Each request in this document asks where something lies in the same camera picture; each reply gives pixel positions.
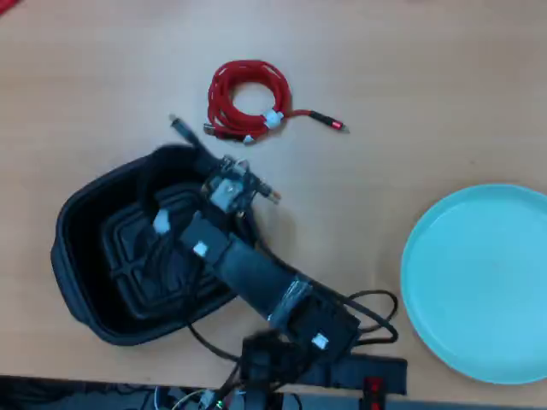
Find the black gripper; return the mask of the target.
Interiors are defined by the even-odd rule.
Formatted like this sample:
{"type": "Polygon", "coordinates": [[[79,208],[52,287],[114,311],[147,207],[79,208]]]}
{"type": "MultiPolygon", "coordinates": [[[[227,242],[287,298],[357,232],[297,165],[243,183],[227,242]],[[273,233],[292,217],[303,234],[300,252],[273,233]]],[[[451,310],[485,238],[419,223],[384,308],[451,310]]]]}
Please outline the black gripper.
{"type": "Polygon", "coordinates": [[[234,226],[239,214],[245,213],[256,194],[251,191],[199,191],[199,211],[214,226],[234,226]]]}

